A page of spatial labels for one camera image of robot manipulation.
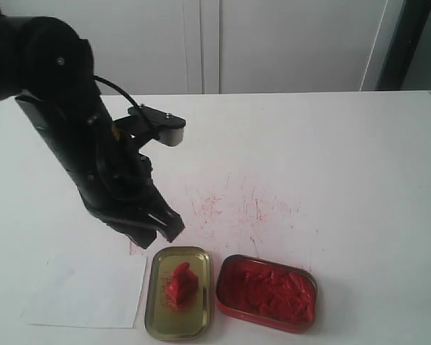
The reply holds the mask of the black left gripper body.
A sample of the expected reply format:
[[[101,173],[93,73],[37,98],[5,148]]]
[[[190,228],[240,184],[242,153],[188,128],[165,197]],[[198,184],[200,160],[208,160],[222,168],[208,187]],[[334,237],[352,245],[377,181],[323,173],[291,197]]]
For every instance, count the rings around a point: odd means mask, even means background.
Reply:
[[[131,98],[114,83],[95,75],[82,82],[80,89],[55,101],[29,93],[15,100],[75,183],[89,213],[102,221],[104,215],[127,213],[145,223],[143,207],[153,187],[152,164],[116,127],[97,82]]]

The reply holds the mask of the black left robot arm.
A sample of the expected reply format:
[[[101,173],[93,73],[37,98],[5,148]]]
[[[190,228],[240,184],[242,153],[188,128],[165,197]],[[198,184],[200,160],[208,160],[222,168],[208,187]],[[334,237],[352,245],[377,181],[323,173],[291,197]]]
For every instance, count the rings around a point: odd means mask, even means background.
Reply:
[[[181,143],[186,122],[132,102],[112,119],[89,42],[54,17],[8,17],[0,10],[0,101],[14,98],[75,183],[87,211],[135,245],[183,231],[152,179],[141,148]]]

